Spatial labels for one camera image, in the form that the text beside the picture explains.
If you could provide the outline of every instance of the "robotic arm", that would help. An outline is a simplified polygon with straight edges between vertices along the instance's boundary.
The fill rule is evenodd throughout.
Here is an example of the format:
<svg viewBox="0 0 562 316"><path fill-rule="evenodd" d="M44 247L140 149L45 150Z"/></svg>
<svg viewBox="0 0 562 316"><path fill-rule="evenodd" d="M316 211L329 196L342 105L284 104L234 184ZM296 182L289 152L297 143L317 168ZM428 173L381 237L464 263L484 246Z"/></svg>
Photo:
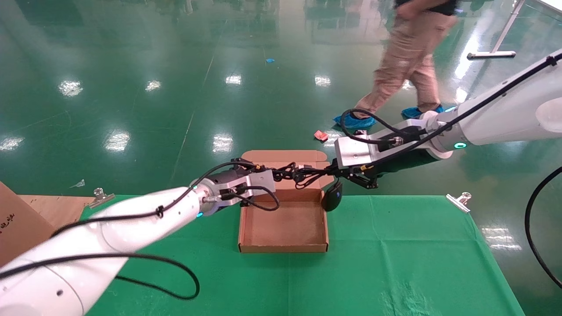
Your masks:
<svg viewBox="0 0 562 316"><path fill-rule="evenodd" d="M273 169L235 159L213 168L189 188L168 189L114 204L0 268L0 316L84 315L126 257L96 258L15 269L54 258L138 251L187 225L252 196L275 192L275 182L297 185L322 175L345 177L366 188L377 179L447 159L455 149L495 142L562 137L562 49L451 111L428 112L368 136L342 137L337 158L320 170L289 165ZM234 168L212 174L218 168ZM126 220L105 220L128 216Z"/></svg>

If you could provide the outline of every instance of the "black computer mouse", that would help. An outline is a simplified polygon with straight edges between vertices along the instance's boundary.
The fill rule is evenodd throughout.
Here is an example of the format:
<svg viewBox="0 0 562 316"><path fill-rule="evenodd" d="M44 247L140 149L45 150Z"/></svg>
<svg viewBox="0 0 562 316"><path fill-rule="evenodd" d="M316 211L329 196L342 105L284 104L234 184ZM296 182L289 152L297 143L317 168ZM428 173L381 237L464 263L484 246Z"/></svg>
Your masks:
<svg viewBox="0 0 562 316"><path fill-rule="evenodd" d="M321 203L322 208L326 212L333 211L338 207L339 202L342 200L342 187L343 183L338 181L326 190Z"/></svg>

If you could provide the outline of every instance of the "green tablecloth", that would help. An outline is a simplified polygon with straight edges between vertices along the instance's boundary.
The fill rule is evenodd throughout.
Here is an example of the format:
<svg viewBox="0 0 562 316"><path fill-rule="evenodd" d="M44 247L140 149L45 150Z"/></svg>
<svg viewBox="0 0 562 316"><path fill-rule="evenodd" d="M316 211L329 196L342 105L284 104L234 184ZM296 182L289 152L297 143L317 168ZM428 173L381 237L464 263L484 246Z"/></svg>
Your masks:
<svg viewBox="0 0 562 316"><path fill-rule="evenodd" d="M470 215L443 196L345 196L328 214L325 254L240 254L238 224L231 207L141 251L192 268L195 300L115 280L88 316L523 315ZM146 260L121 275L194 288L179 269Z"/></svg>

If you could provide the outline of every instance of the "khaki pants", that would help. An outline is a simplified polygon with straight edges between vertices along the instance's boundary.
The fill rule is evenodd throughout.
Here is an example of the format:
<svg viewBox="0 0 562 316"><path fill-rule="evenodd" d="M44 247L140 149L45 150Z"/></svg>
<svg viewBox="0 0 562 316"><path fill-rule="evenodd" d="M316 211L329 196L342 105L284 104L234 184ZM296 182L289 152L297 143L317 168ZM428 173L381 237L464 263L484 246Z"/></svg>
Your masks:
<svg viewBox="0 0 562 316"><path fill-rule="evenodd" d="M371 93L364 96L358 109L375 113L409 79L418 91L418 108L421 112L435 110L439 104L437 79L433 65L433 51L455 25L457 18L425 11L413 20L396 18L390 43L374 72ZM367 117L355 113L359 118Z"/></svg>

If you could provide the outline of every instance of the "blue shoe cover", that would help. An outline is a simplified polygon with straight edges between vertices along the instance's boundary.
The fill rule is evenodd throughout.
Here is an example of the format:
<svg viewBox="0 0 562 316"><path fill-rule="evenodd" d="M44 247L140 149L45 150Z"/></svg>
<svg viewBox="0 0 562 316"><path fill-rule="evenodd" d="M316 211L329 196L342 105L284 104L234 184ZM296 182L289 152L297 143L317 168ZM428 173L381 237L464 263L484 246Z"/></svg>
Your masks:
<svg viewBox="0 0 562 316"><path fill-rule="evenodd" d="M341 120L341 115L334 118L336 124L339 125L339 121ZM366 119L354 119L351 117L351 114L347 114L345 117L345 125L348 129L360 129L360 128L367 128L375 125L376 121L373 118L366 118Z"/></svg>
<svg viewBox="0 0 562 316"><path fill-rule="evenodd" d="M444 111L442 106L438 106L435 110L437 113L441 113ZM408 119L417 119L420 115L423 114L417 107L409 107L407 109L402 110L402 115Z"/></svg>

